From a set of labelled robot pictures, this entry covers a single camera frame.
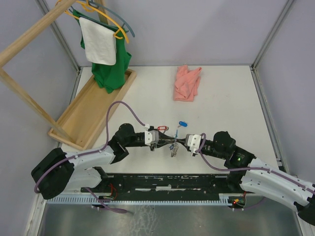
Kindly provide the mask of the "red tagged key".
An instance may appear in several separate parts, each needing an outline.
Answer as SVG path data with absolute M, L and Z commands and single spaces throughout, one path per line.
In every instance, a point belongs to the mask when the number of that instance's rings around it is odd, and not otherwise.
M 157 129 L 159 131 L 167 131 L 169 128 L 168 128 L 168 126 L 162 125 L 162 126 L 158 126 Z

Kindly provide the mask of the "keyring holder with blue handle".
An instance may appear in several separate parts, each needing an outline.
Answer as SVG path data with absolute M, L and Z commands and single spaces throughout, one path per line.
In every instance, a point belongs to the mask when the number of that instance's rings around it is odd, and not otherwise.
M 177 138 L 178 138 L 178 129 L 176 130 L 176 133 L 174 135 L 174 140 L 173 140 L 172 144 L 169 147 L 170 153 L 171 153 L 171 157 L 175 157 L 177 155 L 177 152 L 178 152 L 178 149 L 179 149 L 179 144 L 177 142 Z

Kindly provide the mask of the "blue tagged key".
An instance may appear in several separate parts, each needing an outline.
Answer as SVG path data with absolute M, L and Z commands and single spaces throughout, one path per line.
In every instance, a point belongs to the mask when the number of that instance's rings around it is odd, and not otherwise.
M 179 123 L 178 123 L 178 128 L 180 128 L 180 127 L 187 127 L 188 126 L 188 124 L 186 123 L 186 122 L 184 122 L 184 121 L 179 121 Z

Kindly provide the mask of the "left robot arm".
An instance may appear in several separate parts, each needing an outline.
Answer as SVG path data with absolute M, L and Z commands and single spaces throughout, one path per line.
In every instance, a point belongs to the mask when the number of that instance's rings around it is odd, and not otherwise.
M 173 137 L 153 127 L 136 133 L 131 124 L 124 123 L 104 146 L 78 152 L 65 152 L 60 147 L 51 150 L 31 172 L 34 191 L 46 200 L 65 190 L 82 187 L 103 192 L 108 188 L 109 180 L 99 172 L 102 165 L 122 161 L 129 154 L 128 147 L 154 150 L 173 141 Z

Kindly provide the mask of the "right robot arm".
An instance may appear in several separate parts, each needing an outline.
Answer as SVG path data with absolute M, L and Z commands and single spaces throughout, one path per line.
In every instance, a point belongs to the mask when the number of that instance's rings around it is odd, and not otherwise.
M 193 156 L 200 154 L 225 160 L 224 168 L 212 169 L 227 172 L 226 188 L 231 192 L 240 189 L 256 193 L 297 212 L 305 222 L 315 224 L 315 185 L 273 168 L 254 154 L 240 148 L 227 131 L 217 132 L 212 140 L 205 134 L 187 134 L 175 139 Z

